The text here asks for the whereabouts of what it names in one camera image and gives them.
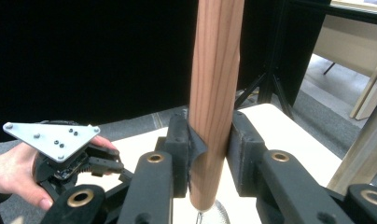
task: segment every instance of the white table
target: white table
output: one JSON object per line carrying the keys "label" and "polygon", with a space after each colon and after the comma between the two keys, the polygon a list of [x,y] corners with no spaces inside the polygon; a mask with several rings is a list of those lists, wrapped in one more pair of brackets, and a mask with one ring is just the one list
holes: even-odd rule
{"label": "white table", "polygon": [[[341,160],[317,142],[299,125],[273,105],[256,105],[241,110],[258,130],[268,149],[281,149],[296,156],[314,179],[326,186],[339,167]],[[125,167],[134,171],[141,155],[154,150],[159,136],[165,136],[167,128],[114,142],[119,149]],[[102,178],[80,175],[78,184],[98,184],[105,190],[116,186],[118,175]],[[226,208],[230,223],[261,223],[256,211],[255,198],[240,198],[235,190],[230,169],[225,162],[216,198]],[[189,196],[174,199],[174,223],[193,224],[197,211],[190,204]]]}

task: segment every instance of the wooden pole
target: wooden pole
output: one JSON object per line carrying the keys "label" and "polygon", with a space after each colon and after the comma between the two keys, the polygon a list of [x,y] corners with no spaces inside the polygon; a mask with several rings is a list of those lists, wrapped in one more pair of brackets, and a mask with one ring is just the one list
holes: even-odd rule
{"label": "wooden pole", "polygon": [[188,122],[208,147],[190,170],[190,199],[215,202],[230,134],[239,69],[244,0],[200,0]]}

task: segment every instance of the metal plate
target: metal plate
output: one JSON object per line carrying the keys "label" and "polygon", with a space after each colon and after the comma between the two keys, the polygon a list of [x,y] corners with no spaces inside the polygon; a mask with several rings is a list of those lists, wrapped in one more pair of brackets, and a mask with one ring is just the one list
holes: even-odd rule
{"label": "metal plate", "polygon": [[56,162],[66,161],[101,131],[92,126],[12,122],[3,125],[3,130]]}

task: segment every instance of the human hand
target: human hand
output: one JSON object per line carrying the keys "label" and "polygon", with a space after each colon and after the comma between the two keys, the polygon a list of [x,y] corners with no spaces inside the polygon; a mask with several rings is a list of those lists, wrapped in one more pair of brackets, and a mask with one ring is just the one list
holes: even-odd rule
{"label": "human hand", "polygon": [[[100,147],[116,149],[109,140],[101,136],[95,136],[91,142]],[[52,199],[35,183],[33,177],[36,155],[37,150],[24,143],[0,155],[0,193],[18,194],[26,202],[49,210]]]}

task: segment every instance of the black backdrop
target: black backdrop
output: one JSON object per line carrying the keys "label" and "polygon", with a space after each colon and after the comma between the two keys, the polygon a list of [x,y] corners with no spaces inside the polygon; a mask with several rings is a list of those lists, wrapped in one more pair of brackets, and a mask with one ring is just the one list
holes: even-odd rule
{"label": "black backdrop", "polygon": [[[277,1],[245,1],[238,89],[263,72]],[[196,0],[0,1],[0,141],[7,121],[97,125],[187,105],[196,13]],[[291,104],[323,17],[289,17]]]}

